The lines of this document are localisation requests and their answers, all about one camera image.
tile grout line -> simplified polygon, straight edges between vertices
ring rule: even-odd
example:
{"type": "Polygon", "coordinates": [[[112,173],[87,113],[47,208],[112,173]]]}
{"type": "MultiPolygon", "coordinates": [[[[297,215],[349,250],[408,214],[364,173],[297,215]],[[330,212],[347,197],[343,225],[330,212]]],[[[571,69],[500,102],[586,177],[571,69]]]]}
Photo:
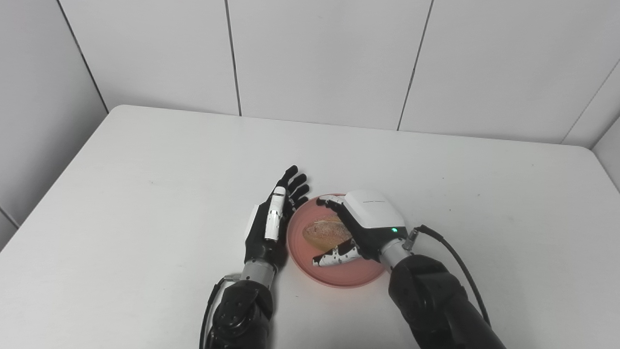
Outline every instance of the tile grout line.
{"type": "Polygon", "coordinates": [[[226,6],[226,22],[228,22],[228,39],[231,43],[231,56],[232,58],[232,72],[234,74],[234,88],[237,92],[237,107],[239,108],[239,116],[243,116],[241,114],[241,97],[239,96],[239,81],[237,80],[237,62],[234,57],[234,45],[233,45],[233,30],[231,28],[231,16],[230,11],[228,9],[228,0],[224,0],[224,5],[226,6]]]}
{"type": "Polygon", "coordinates": [[[6,212],[2,208],[2,206],[0,206],[0,214],[2,214],[15,227],[15,229],[19,229],[19,224],[17,223],[17,221],[13,219],[13,217],[11,217],[11,215],[8,212],[6,212]]]}
{"type": "Polygon", "coordinates": [[[79,51],[80,56],[82,56],[82,61],[84,62],[84,65],[86,66],[86,70],[88,71],[88,75],[91,77],[92,84],[95,85],[95,90],[97,91],[97,94],[99,95],[99,99],[101,100],[101,104],[104,105],[105,113],[109,114],[110,111],[108,110],[108,107],[105,105],[104,97],[101,95],[101,91],[99,90],[99,86],[97,86],[97,83],[95,82],[95,78],[92,75],[91,68],[88,66],[88,62],[86,61],[86,58],[84,57],[84,53],[82,52],[82,48],[79,46],[78,38],[76,38],[76,35],[73,32],[73,28],[71,27],[71,24],[69,23],[69,19],[67,18],[66,13],[64,13],[63,6],[60,4],[60,0],[56,0],[56,3],[58,4],[58,7],[60,8],[60,12],[63,14],[64,21],[65,21],[65,23],[67,23],[67,27],[69,27],[69,32],[71,33],[71,36],[73,37],[73,42],[76,43],[77,50],[79,51]]]}
{"type": "MultiPolygon", "coordinates": [[[[592,96],[592,98],[590,99],[588,104],[586,104],[585,108],[583,108],[581,114],[579,114],[579,116],[577,117],[577,120],[575,120],[573,125],[570,127],[569,131],[566,132],[566,135],[564,136],[564,138],[562,138],[562,140],[560,141],[560,144],[563,144],[564,140],[566,140],[566,137],[569,136],[570,131],[573,131],[573,128],[575,127],[575,125],[577,125],[577,122],[579,121],[579,119],[581,119],[581,116],[583,115],[583,113],[585,113],[585,111],[588,110],[588,107],[590,107],[590,104],[592,103],[592,101],[594,101],[594,98],[596,98],[596,95],[599,93],[599,91],[601,91],[601,88],[603,88],[603,86],[607,82],[607,79],[609,79],[609,77],[611,76],[611,73],[613,73],[614,70],[616,69],[616,67],[618,66],[618,63],[620,63],[620,59],[618,59],[618,61],[614,65],[614,67],[611,69],[611,71],[609,71],[609,74],[607,74],[607,76],[605,77],[605,80],[603,80],[603,83],[601,84],[601,86],[598,87],[598,89],[594,93],[594,96],[592,96]]],[[[596,140],[596,142],[594,143],[595,145],[596,145],[596,143],[598,143],[599,140],[601,140],[601,138],[603,138],[603,135],[609,130],[609,127],[603,132],[602,135],[600,135],[600,137],[598,137],[598,140],[596,140]]]]}
{"type": "Polygon", "coordinates": [[[407,100],[409,98],[409,91],[411,90],[411,84],[414,82],[415,68],[418,65],[418,59],[420,58],[420,51],[422,51],[422,43],[424,42],[424,36],[426,35],[426,29],[428,27],[428,20],[430,19],[430,12],[433,10],[434,2],[435,0],[431,0],[430,6],[428,7],[428,14],[427,14],[426,22],[424,22],[424,29],[422,30],[422,37],[420,38],[420,46],[418,46],[418,52],[415,55],[414,69],[411,71],[411,79],[409,79],[409,86],[407,87],[407,94],[405,95],[405,102],[402,104],[401,118],[398,119],[398,126],[396,127],[397,131],[401,130],[402,116],[405,113],[405,106],[407,105],[407,100]]]}

white robotic hand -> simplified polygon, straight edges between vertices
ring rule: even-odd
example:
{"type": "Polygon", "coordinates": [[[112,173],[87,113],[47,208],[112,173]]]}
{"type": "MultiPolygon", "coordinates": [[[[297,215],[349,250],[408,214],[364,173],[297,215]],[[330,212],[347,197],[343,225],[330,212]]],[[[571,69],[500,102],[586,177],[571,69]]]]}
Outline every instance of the white robotic hand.
{"type": "Polygon", "coordinates": [[[336,212],[353,238],[314,257],[313,265],[337,265],[361,256],[388,267],[392,265],[385,263],[386,257],[393,255],[393,251],[400,259],[410,254],[402,247],[407,238],[405,220],[381,193],[356,190],[344,196],[325,195],[319,197],[317,204],[336,212]]]}

pink plate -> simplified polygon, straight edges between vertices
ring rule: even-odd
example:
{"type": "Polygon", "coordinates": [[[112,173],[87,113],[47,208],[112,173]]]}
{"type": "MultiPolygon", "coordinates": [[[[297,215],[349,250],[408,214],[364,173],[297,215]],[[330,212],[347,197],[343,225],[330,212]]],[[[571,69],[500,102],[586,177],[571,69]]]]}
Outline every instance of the pink plate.
{"type": "Polygon", "coordinates": [[[319,283],[336,288],[354,288],[368,284],[378,278],[384,271],[383,265],[373,261],[358,259],[346,264],[318,267],[312,265],[312,257],[322,252],[310,245],[302,236],[306,226],[327,215],[336,215],[334,211],[316,204],[315,197],[303,204],[291,218],[286,231],[286,241],[290,255],[295,264],[319,283]]]}

black arm segment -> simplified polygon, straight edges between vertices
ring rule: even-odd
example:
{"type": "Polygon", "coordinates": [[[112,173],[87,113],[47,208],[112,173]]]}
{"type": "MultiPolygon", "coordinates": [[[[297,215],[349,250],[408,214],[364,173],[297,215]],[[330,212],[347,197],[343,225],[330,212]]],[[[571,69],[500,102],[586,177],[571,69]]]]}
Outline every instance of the black arm segment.
{"type": "Polygon", "coordinates": [[[213,313],[207,348],[264,349],[273,315],[272,294],[255,281],[241,280],[222,294],[213,313]]]}
{"type": "Polygon", "coordinates": [[[398,263],[389,295],[421,349],[506,349],[458,279],[433,258],[412,255],[398,263]]]}

black cable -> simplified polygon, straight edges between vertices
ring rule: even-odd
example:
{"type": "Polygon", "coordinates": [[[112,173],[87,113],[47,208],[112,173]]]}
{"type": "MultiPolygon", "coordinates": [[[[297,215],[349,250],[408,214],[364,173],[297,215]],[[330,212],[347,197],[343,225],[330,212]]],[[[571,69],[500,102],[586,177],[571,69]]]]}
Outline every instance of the black cable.
{"type": "Polygon", "coordinates": [[[446,239],[440,233],[434,231],[433,229],[427,227],[426,225],[421,225],[415,229],[418,232],[424,233],[430,236],[431,238],[434,238],[435,240],[441,242],[441,244],[444,245],[448,249],[448,251],[450,251],[450,253],[454,257],[456,262],[459,263],[459,266],[461,267],[461,269],[463,270],[463,273],[465,274],[465,278],[467,278],[467,281],[469,282],[469,285],[471,286],[471,290],[474,292],[474,297],[476,297],[476,301],[478,302],[478,307],[480,308],[480,313],[482,314],[482,318],[489,326],[491,326],[491,321],[489,320],[487,308],[484,306],[484,302],[482,302],[482,296],[480,295],[480,292],[478,291],[478,287],[476,287],[474,278],[471,277],[469,270],[465,266],[465,263],[463,262],[459,254],[456,253],[456,250],[446,241],[446,239]]]}
{"type": "Polygon", "coordinates": [[[206,322],[209,319],[209,313],[211,312],[211,306],[215,301],[215,297],[217,297],[219,289],[222,288],[225,279],[222,278],[218,283],[213,286],[213,291],[211,291],[211,295],[209,296],[209,300],[206,302],[206,310],[205,316],[202,318],[202,327],[200,328],[200,343],[198,344],[198,349],[205,349],[205,332],[206,332],[206,322]]]}

